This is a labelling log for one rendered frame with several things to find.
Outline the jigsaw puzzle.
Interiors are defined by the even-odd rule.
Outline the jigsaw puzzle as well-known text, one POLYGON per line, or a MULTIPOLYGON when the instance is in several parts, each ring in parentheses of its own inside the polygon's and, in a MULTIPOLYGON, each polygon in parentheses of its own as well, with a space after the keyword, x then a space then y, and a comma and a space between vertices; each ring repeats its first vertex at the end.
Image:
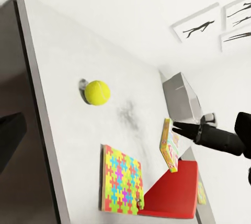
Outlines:
POLYGON ((201 182, 198 182, 198 201, 200 204, 206 204, 206 197, 204 195, 203 185, 201 182))
POLYGON ((105 144, 101 210, 137 215, 136 205, 143 209, 141 163, 105 144))

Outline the tennis ball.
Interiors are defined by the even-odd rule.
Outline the tennis ball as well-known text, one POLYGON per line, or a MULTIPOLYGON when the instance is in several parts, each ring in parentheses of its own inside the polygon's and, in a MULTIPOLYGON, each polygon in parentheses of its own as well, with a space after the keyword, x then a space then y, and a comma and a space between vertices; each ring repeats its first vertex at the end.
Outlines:
POLYGON ((105 82, 94 80, 86 86, 85 98, 91 105, 103 105, 110 98, 110 88, 105 82))

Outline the board game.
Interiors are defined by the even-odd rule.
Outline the board game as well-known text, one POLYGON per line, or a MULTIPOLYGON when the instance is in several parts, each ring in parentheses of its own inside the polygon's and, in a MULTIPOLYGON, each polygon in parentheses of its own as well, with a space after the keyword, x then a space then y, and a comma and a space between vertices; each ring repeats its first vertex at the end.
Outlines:
POLYGON ((174 128, 171 118, 165 119, 160 151, 171 172, 178 171, 178 151, 180 136, 172 131, 174 128))

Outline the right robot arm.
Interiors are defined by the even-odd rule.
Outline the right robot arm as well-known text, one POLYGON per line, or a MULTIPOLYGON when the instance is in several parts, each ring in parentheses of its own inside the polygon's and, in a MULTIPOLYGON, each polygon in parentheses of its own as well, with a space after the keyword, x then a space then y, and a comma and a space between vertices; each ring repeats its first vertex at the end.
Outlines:
MULTIPOLYGON (((244 154, 251 159, 251 154, 237 134, 219 129, 216 113, 208 113, 200 119, 201 124, 174 122, 172 131, 193 140, 194 143, 214 150, 226 152, 236 156, 244 154)), ((251 168, 248 181, 251 185, 251 168)))

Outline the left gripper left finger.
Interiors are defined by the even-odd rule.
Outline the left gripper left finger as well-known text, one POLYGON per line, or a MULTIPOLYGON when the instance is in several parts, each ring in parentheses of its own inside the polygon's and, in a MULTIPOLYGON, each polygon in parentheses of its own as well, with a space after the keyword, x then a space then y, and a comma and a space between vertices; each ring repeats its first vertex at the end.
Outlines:
POLYGON ((22 112, 0 118, 0 175, 27 133, 22 112))

